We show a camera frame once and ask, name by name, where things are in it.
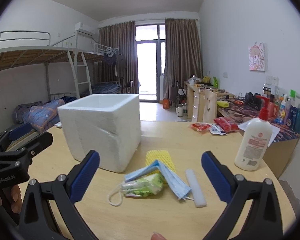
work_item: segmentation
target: anime poster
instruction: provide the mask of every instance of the anime poster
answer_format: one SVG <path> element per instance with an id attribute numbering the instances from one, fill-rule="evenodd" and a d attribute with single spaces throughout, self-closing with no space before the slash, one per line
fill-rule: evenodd
<path id="1" fill-rule="evenodd" d="M 249 69 L 265 71 L 265 49 L 263 43 L 257 42 L 249 48 Z"/>

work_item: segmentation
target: patterned tablecloth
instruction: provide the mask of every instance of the patterned tablecloth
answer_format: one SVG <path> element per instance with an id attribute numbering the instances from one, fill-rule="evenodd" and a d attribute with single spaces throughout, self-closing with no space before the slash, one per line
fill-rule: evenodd
<path id="1" fill-rule="evenodd" d="M 218 111 L 223 116 L 231 117 L 237 124 L 244 123 L 252 118 L 258 117 L 259 111 L 253 106 L 237 105 L 229 102 L 230 106 L 227 108 L 218 107 Z M 300 134 L 292 131 L 288 126 L 283 124 L 277 124 L 274 122 L 274 118 L 270 118 L 269 122 L 280 128 L 280 132 L 274 139 L 274 142 L 282 142 L 287 140 L 293 140 L 300 138 Z"/>

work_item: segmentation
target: blue face mask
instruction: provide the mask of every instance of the blue face mask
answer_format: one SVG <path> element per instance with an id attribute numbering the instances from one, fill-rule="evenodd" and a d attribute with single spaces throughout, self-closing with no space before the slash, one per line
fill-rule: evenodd
<path id="1" fill-rule="evenodd" d="M 125 182 L 135 180 L 141 176 L 151 173 L 152 171 L 159 170 L 167 181 L 170 189 L 178 197 L 178 199 L 186 199 L 186 195 L 191 191 L 191 188 L 183 182 L 172 170 L 170 170 L 162 162 L 155 160 L 149 166 L 133 171 L 124 176 Z"/>

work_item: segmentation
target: paper sheet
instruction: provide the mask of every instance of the paper sheet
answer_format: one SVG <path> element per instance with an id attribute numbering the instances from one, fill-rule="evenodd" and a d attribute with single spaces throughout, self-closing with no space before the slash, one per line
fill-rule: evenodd
<path id="1" fill-rule="evenodd" d="M 239 124 L 238 125 L 239 129 L 245 131 L 250 122 L 251 122 L 251 120 L 244 122 L 242 124 Z M 274 139 L 277 137 L 278 133 L 280 132 L 280 128 L 278 128 L 274 125 L 271 125 L 271 126 L 272 126 L 272 135 L 271 135 L 268 147 L 272 144 L 272 142 L 274 141 Z"/>

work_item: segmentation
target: mask ear loop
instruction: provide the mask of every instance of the mask ear loop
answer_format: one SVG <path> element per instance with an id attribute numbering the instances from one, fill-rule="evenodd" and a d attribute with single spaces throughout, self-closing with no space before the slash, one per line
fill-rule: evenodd
<path id="1" fill-rule="evenodd" d="M 121 193 L 121 185 L 123 184 L 123 182 L 122 183 L 120 183 L 120 184 L 118 184 L 113 190 L 111 190 L 110 192 L 109 192 L 109 194 L 107 195 L 107 201 L 108 201 L 108 203 L 110 204 L 110 205 L 112 205 L 112 206 L 114 206 L 114 207 L 118 207 L 118 206 L 120 206 L 121 204 L 122 204 L 122 201 L 123 201 L 123 197 L 122 197 L 122 193 Z M 111 202 L 111 198 L 115 195 L 115 194 L 117 194 L 117 193 L 119 193 L 119 202 L 116 204 L 116 203 L 113 203 L 113 202 Z"/>
<path id="2" fill-rule="evenodd" d="M 185 199 L 188 199 L 188 200 L 192 200 L 192 201 L 194 201 L 194 199 L 193 198 L 190 198 L 190 197 L 185 197 Z"/>

